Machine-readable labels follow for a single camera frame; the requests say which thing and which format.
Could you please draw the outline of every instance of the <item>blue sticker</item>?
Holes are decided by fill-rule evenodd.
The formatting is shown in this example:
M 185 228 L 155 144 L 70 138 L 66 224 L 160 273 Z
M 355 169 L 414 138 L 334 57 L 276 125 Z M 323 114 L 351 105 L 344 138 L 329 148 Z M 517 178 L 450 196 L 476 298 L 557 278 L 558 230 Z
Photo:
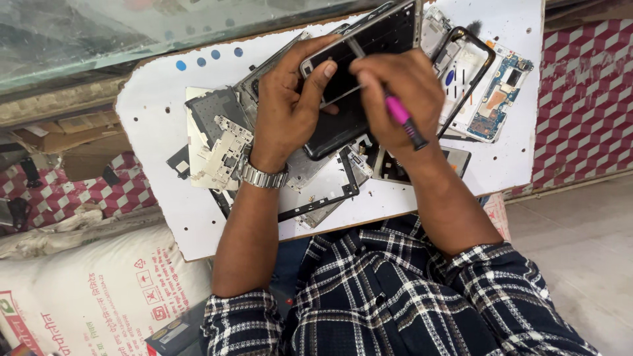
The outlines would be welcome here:
M 448 72 L 448 75 L 446 76 L 446 86 L 451 85 L 451 83 L 453 82 L 453 78 L 455 78 L 454 70 Z

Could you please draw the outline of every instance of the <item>white work table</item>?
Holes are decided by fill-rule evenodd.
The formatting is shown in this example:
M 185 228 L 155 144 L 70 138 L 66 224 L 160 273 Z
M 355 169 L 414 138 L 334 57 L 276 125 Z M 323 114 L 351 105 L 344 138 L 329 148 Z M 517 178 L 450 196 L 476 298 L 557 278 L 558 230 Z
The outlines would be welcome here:
M 498 36 L 498 43 L 534 63 L 535 69 L 523 83 L 496 143 L 441 141 L 443 146 L 472 153 L 463 180 L 476 196 L 528 184 L 534 161 L 542 2 L 438 0 L 435 5 L 456 25 L 465 27 L 480 20 L 480 38 Z M 304 29 L 319 36 L 342 22 Z M 192 187 L 189 179 L 178 178 L 176 171 L 165 163 L 188 143 L 185 88 L 233 85 L 250 72 L 250 65 L 263 63 L 304 29 L 155 59 L 137 68 L 119 94 L 116 112 L 186 260 L 215 254 L 226 219 L 208 189 Z M 237 56 L 240 51 L 236 48 L 241 49 L 241 56 Z M 206 65 L 198 65 L 198 58 L 204 58 Z M 177 68 L 178 61 L 186 65 L 185 70 Z M 317 234 L 416 209 L 411 186 L 370 179 L 360 187 L 358 196 L 346 200 L 316 229 L 307 230 L 291 219 L 279 224 L 279 238 Z

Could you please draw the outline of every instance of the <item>red logo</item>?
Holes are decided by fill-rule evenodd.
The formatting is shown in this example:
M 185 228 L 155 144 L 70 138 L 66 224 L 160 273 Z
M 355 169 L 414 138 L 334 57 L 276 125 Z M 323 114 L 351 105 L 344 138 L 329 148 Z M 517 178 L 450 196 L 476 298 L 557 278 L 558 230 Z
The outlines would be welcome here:
M 160 296 L 158 295 L 156 287 L 145 289 L 143 291 L 143 296 L 145 297 L 145 301 L 148 305 L 160 302 Z
M 152 278 L 149 276 L 149 270 L 144 270 L 136 274 L 136 279 L 139 282 L 139 286 L 141 288 L 149 287 L 152 284 Z
M 167 318 L 167 312 L 165 312 L 165 307 L 163 306 L 154 308 L 152 313 L 154 314 L 154 319 L 156 319 L 156 321 Z

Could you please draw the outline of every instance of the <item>person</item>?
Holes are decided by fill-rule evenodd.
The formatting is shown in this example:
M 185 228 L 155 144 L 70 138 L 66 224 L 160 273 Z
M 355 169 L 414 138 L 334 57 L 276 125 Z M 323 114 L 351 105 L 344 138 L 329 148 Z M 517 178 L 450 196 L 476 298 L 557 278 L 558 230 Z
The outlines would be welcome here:
M 293 45 L 262 77 L 253 167 L 280 172 L 312 135 L 337 63 L 318 65 L 301 94 L 298 67 L 337 38 Z M 375 231 L 313 236 L 284 319 L 268 290 L 279 190 L 243 182 L 214 261 L 204 354 L 598 355 L 558 315 L 536 264 L 503 241 L 444 158 L 436 138 L 444 93 L 430 60 L 419 49 L 376 54 L 349 71 L 372 134 L 411 179 L 418 215 Z M 383 87 L 410 111 L 428 146 L 413 151 L 385 109 Z

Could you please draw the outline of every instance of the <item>wristwatch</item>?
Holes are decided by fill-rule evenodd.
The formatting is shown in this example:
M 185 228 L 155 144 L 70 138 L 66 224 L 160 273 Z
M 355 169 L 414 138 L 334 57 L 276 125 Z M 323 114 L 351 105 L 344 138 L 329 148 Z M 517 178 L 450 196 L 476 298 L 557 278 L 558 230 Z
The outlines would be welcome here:
M 289 179 L 288 163 L 286 163 L 283 171 L 279 173 L 265 173 L 253 167 L 249 162 L 250 149 L 244 149 L 238 169 L 238 177 L 240 181 L 247 182 L 259 188 L 281 188 L 285 186 Z

